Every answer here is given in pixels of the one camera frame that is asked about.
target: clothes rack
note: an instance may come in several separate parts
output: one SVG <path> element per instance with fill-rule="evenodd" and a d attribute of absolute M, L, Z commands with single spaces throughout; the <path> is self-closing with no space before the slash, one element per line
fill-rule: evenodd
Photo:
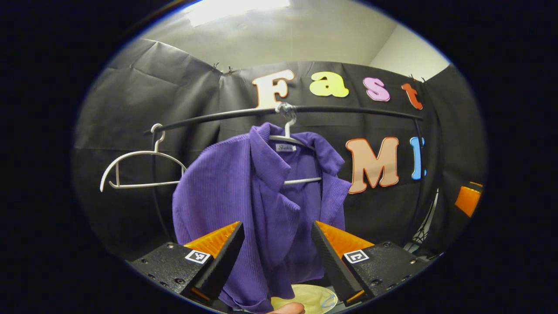
<path fill-rule="evenodd" d="M 421 162 L 421 169 L 420 169 L 420 181 L 418 186 L 418 196 L 417 202 L 415 204 L 415 210 L 412 215 L 411 223 L 408 226 L 406 237 L 409 237 L 411 234 L 411 227 L 415 224 L 415 219 L 417 213 L 419 211 L 420 206 L 420 199 L 422 197 L 422 190 L 424 186 L 424 156 L 422 153 L 423 143 L 422 143 L 422 136 L 419 126 L 419 121 L 423 121 L 424 119 L 420 116 L 409 115 L 407 113 L 400 113 L 396 111 L 390 110 L 380 110 L 380 109 L 372 109 L 372 108 L 361 108 L 361 107 L 343 107 L 343 106 L 293 106 L 291 107 L 294 109 L 296 113 L 304 113 L 304 112 L 342 112 L 342 113 L 366 113 L 370 115 L 381 115 L 381 116 L 391 116 L 391 117 L 399 117 L 399 118 L 406 118 L 411 119 L 414 122 L 415 131 L 418 138 L 418 149 L 420 152 L 420 162 Z M 253 108 L 253 109 L 243 109 L 243 110 L 234 110 L 234 111 L 227 111 L 227 112 L 219 112 L 213 113 L 210 115 L 200 116 L 200 117 L 193 117 L 188 118 L 179 122 L 171 123 L 164 126 L 158 126 L 154 130 L 146 130 L 143 132 L 143 135 L 153 135 L 153 144 L 155 144 L 155 136 L 158 132 L 166 131 L 166 130 L 173 130 L 178 129 L 179 127 L 185 127 L 187 125 L 203 123 L 203 122 L 210 122 L 210 121 L 217 121 L 217 120 L 225 120 L 230 118 L 237 118 L 237 117 L 247 117 L 247 116 L 265 116 L 265 115 L 274 115 L 277 114 L 275 108 Z M 153 174 L 153 181 L 155 182 L 155 156 L 153 156 L 152 162 L 152 174 Z M 166 227 L 162 221 L 161 212 L 159 210 L 159 201 L 156 189 L 153 190 L 153 199 L 155 201 L 155 207 L 157 209 L 157 214 L 161 220 L 161 225 L 163 230 L 165 231 L 166 235 L 171 237 L 170 234 L 166 231 Z"/>

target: clothing label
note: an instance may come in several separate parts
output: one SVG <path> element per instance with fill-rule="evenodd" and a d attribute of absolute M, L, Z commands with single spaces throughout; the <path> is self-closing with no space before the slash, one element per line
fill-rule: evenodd
<path fill-rule="evenodd" d="M 295 145 L 289 144 L 275 144 L 276 151 L 296 151 Z"/>

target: colorful foam letter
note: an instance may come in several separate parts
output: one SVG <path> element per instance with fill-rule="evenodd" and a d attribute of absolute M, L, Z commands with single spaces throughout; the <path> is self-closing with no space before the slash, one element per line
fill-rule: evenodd
<path fill-rule="evenodd" d="M 377 78 L 364 78 L 362 81 L 367 91 L 366 94 L 375 101 L 388 101 L 389 93 L 384 88 L 384 84 Z"/>
<path fill-rule="evenodd" d="M 258 89 L 258 106 L 256 108 L 275 108 L 280 101 L 275 100 L 275 94 L 285 98 L 287 97 L 287 80 L 293 80 L 295 74 L 291 70 L 283 70 L 277 73 L 272 73 L 263 77 L 259 77 L 252 81 Z"/>
<path fill-rule="evenodd" d="M 349 194 L 366 190 L 365 174 L 372 188 L 376 187 L 382 173 L 383 177 L 379 181 L 381 187 L 389 187 L 399 182 L 399 176 L 397 175 L 398 145 L 399 140 L 396 137 L 386 137 L 382 141 L 382 146 L 376 158 L 366 139 L 349 140 L 345 144 L 345 147 L 353 154 L 353 185 L 349 189 Z"/>
<path fill-rule="evenodd" d="M 405 83 L 403 85 L 401 85 L 401 88 L 407 92 L 407 96 L 409 97 L 409 101 L 411 102 L 411 105 L 413 105 L 413 107 L 415 107 L 418 110 L 422 110 L 422 103 L 420 103 L 417 100 L 417 91 L 411 87 L 411 85 L 409 83 Z"/>
<path fill-rule="evenodd" d="M 337 73 L 316 72 L 312 74 L 312 80 L 314 82 L 310 84 L 310 91 L 316 96 L 345 97 L 349 94 L 349 90 L 345 88 L 343 78 Z"/>
<path fill-rule="evenodd" d="M 411 177 L 413 180 L 420 180 L 420 169 L 421 169 L 421 162 L 420 162 L 420 147 L 419 147 L 419 138 L 412 137 L 411 138 L 411 146 L 413 146 L 413 152 L 415 153 L 415 171 Z M 424 147 L 424 137 L 422 138 L 422 147 Z"/>

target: clothes hanger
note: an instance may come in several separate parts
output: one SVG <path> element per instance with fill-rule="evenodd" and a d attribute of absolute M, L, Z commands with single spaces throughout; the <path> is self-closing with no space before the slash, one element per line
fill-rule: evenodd
<path fill-rule="evenodd" d="M 162 125 L 159 124 L 159 123 L 153 125 L 151 127 L 151 132 L 154 133 L 155 128 L 158 127 L 158 126 L 162 126 Z M 163 142 L 164 139 L 165 139 L 165 132 L 163 131 L 163 134 L 162 134 L 161 138 L 158 139 L 155 142 L 155 150 L 154 151 L 149 151 L 149 150 L 133 151 L 131 153 L 124 154 L 124 155 L 116 158 L 113 162 L 111 162 L 110 165 L 105 170 L 105 172 L 103 173 L 103 177 L 101 179 L 101 185 L 100 185 L 101 192 L 103 191 L 104 182 L 107 179 L 107 175 L 114 166 L 116 166 L 116 184 L 112 183 L 111 181 L 109 181 L 108 183 L 110 184 L 111 187 L 113 187 L 115 189 L 147 188 L 147 187 L 158 187 L 158 186 L 161 186 L 161 185 L 178 184 L 179 181 L 146 183 L 146 184 L 124 184 L 124 185 L 120 184 L 120 172 L 119 172 L 119 169 L 118 169 L 118 163 L 122 159 L 131 157 L 131 156 L 136 156 L 136 155 L 157 155 L 157 156 L 162 156 L 162 157 L 171 159 L 171 160 L 173 160 L 174 162 L 178 163 L 181 166 L 181 170 L 182 170 L 181 175 L 184 174 L 184 171 L 186 170 L 186 166 L 184 166 L 178 159 L 176 159 L 172 156 L 169 156 L 167 154 L 159 153 L 159 143 Z"/>
<path fill-rule="evenodd" d="M 280 104 L 278 104 L 275 107 L 275 112 L 280 113 L 283 116 L 290 117 L 291 119 L 289 121 L 287 121 L 287 123 L 285 124 L 285 136 L 270 135 L 270 140 L 291 142 L 291 143 L 302 145 L 302 146 L 304 146 L 306 148 L 309 148 L 313 151 L 316 151 L 313 147 L 306 146 L 301 141 L 293 139 L 291 137 L 291 125 L 294 125 L 295 122 L 296 122 L 296 114 L 295 114 L 293 105 L 290 105 L 286 102 L 281 102 Z"/>
<path fill-rule="evenodd" d="M 285 141 L 291 142 L 295 144 L 302 145 L 306 148 L 309 148 L 313 151 L 316 151 L 313 147 L 306 146 L 303 142 L 291 138 L 291 125 L 295 124 L 296 122 L 296 113 L 294 111 L 294 107 L 288 103 L 282 102 L 275 107 L 275 112 L 282 114 L 285 117 L 290 117 L 291 119 L 287 121 L 285 124 L 285 136 L 280 135 L 270 135 L 270 140 L 277 140 L 277 141 Z M 297 184 L 297 183 L 306 183 L 306 182 L 316 182 L 320 181 L 321 178 L 308 178 L 308 179 L 298 179 L 298 180 L 287 180 L 283 183 L 283 185 L 290 185 L 290 184 Z"/>

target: finger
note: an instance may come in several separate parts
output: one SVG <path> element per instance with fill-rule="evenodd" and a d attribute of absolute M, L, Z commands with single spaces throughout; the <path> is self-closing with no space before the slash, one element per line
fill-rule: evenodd
<path fill-rule="evenodd" d="M 283 305 L 282 307 L 268 313 L 268 314 L 305 314 L 304 305 L 298 302 L 292 302 Z"/>

